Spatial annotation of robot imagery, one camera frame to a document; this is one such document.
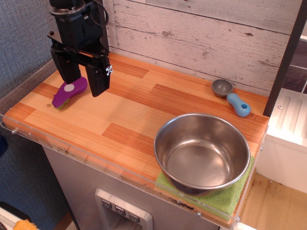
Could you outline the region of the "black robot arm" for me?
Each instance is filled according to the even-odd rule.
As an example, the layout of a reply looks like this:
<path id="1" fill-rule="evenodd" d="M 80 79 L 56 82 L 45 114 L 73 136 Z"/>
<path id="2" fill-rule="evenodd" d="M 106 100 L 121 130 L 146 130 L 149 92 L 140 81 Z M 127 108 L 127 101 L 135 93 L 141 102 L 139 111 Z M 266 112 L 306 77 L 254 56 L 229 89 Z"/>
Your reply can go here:
<path id="1" fill-rule="evenodd" d="M 52 0 L 49 12 L 58 29 L 50 31 L 51 55 L 66 84 L 81 77 L 86 69 L 93 97 L 110 86 L 112 67 L 106 26 L 109 15 L 101 0 Z"/>

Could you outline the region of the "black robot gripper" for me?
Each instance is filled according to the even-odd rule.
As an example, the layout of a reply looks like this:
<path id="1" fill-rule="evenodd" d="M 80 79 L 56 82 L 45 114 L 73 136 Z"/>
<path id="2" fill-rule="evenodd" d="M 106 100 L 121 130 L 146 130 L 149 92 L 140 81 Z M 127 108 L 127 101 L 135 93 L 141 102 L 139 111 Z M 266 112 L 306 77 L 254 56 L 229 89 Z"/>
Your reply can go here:
<path id="1" fill-rule="evenodd" d="M 51 55 L 65 83 L 71 84 L 81 77 L 78 63 L 89 63 L 91 55 L 98 61 L 108 63 L 108 54 L 100 43 L 102 30 L 97 6 L 51 6 L 58 30 L 50 31 Z M 93 97 L 110 87 L 111 66 L 85 67 Z"/>

